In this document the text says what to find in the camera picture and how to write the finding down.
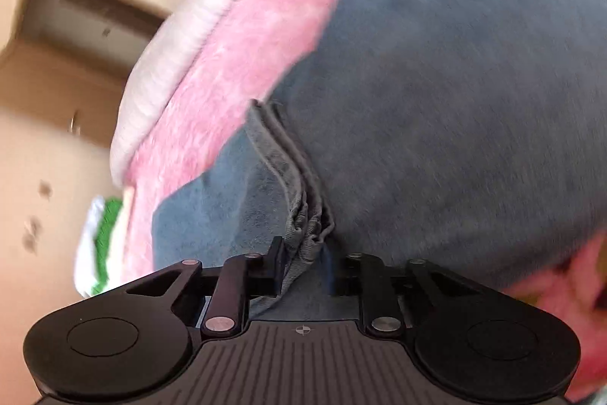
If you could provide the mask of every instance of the gray fabric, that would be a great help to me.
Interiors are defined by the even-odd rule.
[[[493,287],[558,262],[607,218],[606,47],[607,0],[340,0],[278,117],[254,106],[159,207],[156,267],[286,234],[305,268],[332,218],[346,252]],[[314,265],[262,317],[356,314],[321,284]]]

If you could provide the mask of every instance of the pink blanket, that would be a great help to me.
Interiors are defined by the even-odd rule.
[[[127,280],[153,268],[151,221],[158,204],[211,165],[241,124],[248,100],[264,97],[281,74],[313,48],[335,1],[239,0],[217,25],[131,162],[127,182],[137,185],[137,196],[126,249]],[[568,395],[573,399],[607,377],[607,359],[596,351],[597,345],[603,355],[607,349],[607,324],[594,311],[597,281],[592,280],[588,291],[583,277],[584,267],[588,271],[592,265],[588,249],[594,249],[597,263],[603,237],[597,239],[569,271],[550,270],[513,288],[517,296],[532,295],[531,302],[578,333],[583,358]]]

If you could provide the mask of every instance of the pink bedding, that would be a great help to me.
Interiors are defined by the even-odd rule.
[[[126,248],[126,280],[153,269],[151,221],[158,204],[199,176],[242,122],[248,99],[262,98],[314,46],[336,0],[238,0],[206,40],[160,121],[131,162],[137,186]],[[569,391],[577,399],[605,383],[607,323],[594,308],[605,284],[596,266],[603,234],[568,269],[547,270],[512,294],[556,314],[583,346]]]

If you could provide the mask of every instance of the black circular joint cover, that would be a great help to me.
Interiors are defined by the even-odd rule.
[[[565,323],[505,296],[441,305],[418,329],[415,352],[439,385],[491,403],[562,393],[580,360],[579,341]]]
[[[42,318],[23,346],[32,377],[74,401],[120,400],[157,388],[192,350],[186,326],[159,299],[97,296]]]

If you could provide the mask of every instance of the silver screw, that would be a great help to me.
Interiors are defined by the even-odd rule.
[[[397,331],[397,329],[400,329],[401,322],[395,317],[382,316],[373,319],[371,326],[377,329],[377,331],[388,333],[390,331]]]
[[[234,328],[234,325],[236,325],[234,320],[225,316],[212,317],[204,323],[204,326],[206,326],[207,329],[217,332],[230,331],[230,329]]]

